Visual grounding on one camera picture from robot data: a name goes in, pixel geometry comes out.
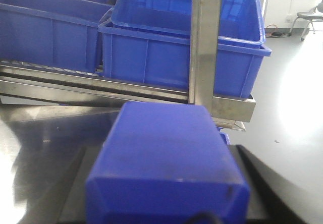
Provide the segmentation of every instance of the shiny floor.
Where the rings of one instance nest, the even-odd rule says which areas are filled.
[[[225,130],[298,186],[321,194],[323,183],[323,32],[268,38],[246,132]]]

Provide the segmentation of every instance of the chair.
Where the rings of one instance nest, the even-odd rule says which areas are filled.
[[[317,6],[315,6],[313,9],[308,11],[308,12],[298,12],[297,13],[297,18],[295,19],[292,28],[289,30],[288,35],[292,35],[292,31],[294,29],[295,22],[298,19],[304,19],[304,20],[308,21],[305,28],[304,28],[304,30],[303,30],[303,33],[302,33],[302,36],[301,36],[301,41],[305,40],[305,33],[306,33],[306,30],[307,30],[307,27],[308,27],[309,24],[312,25],[313,32],[315,34],[315,29],[314,29],[313,22],[323,22],[323,14],[318,14],[316,11],[319,11],[319,12],[323,13],[323,1],[321,3],[319,3]]]

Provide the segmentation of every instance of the power outlet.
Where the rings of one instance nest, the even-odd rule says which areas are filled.
[[[293,19],[293,15],[287,15],[286,16],[286,21],[291,21]]]

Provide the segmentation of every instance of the wall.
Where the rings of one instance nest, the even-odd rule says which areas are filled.
[[[308,11],[317,3],[318,0],[268,0],[265,26],[276,24],[279,28],[290,28],[297,12]],[[305,23],[299,20],[295,28],[302,28]]]

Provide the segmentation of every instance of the stainless steel rack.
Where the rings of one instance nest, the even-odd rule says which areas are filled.
[[[245,130],[255,100],[213,94],[221,0],[192,0],[188,92],[70,70],[0,63],[0,94],[70,105],[121,107],[126,101],[204,105],[220,127]]]

